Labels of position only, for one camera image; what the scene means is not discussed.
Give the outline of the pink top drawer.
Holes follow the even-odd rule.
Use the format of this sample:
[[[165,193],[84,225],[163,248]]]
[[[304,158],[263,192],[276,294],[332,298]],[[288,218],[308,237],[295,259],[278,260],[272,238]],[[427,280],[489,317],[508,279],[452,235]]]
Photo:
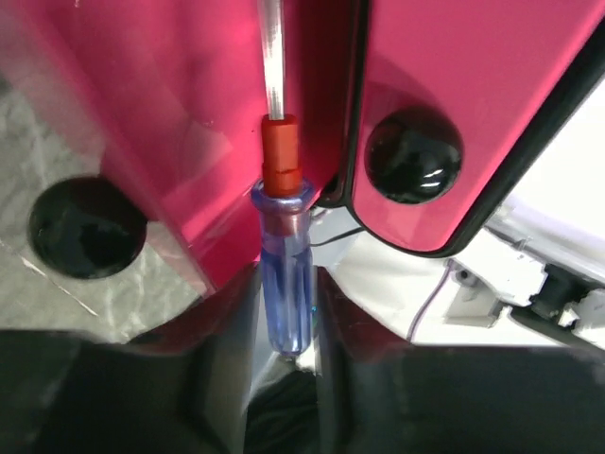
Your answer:
[[[364,1],[357,15],[347,204],[374,237],[437,256],[475,233],[473,204],[604,18],[600,1]],[[367,169],[371,139],[426,117],[461,154],[453,184],[432,201],[383,195]]]

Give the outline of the pink drawer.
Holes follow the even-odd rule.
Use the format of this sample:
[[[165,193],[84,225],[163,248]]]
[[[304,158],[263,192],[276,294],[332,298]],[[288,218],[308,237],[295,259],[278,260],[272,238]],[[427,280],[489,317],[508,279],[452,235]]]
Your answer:
[[[2,74],[93,164],[28,225],[48,268],[115,274],[153,221],[213,288],[257,258],[259,24],[255,1],[2,3]]]
[[[357,15],[347,204],[374,237],[437,256],[475,233],[473,204],[604,18],[600,1],[364,1]],[[461,154],[453,184],[432,201],[383,195],[367,169],[371,139],[426,117]]]

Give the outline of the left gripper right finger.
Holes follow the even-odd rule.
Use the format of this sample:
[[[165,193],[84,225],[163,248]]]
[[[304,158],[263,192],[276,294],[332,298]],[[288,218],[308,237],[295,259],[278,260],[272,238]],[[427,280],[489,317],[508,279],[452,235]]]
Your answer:
[[[600,453],[604,356],[414,346],[317,271],[323,453]]]

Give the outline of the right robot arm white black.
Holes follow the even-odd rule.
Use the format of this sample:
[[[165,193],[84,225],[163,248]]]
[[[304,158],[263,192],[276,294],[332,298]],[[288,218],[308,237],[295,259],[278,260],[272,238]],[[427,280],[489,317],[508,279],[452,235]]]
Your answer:
[[[315,262],[357,306],[413,342],[547,345],[516,311],[545,282],[547,260],[603,280],[603,151],[604,90],[597,87],[461,253],[398,252],[338,208],[317,214]]]

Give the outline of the blue red screwdriver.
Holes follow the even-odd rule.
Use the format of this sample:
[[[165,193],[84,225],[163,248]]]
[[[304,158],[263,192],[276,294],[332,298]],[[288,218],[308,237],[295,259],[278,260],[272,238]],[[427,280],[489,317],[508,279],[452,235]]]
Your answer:
[[[251,190],[261,227],[260,267],[268,339],[286,357],[311,343],[312,184],[303,177],[298,120],[285,101],[285,17],[281,1],[258,3],[268,112],[262,117],[261,179]]]

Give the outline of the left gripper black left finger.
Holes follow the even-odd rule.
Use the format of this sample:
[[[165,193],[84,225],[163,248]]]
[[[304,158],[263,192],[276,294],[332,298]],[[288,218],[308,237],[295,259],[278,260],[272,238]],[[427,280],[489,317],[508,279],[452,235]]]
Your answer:
[[[126,344],[74,331],[1,333],[5,453],[240,453],[260,276]]]

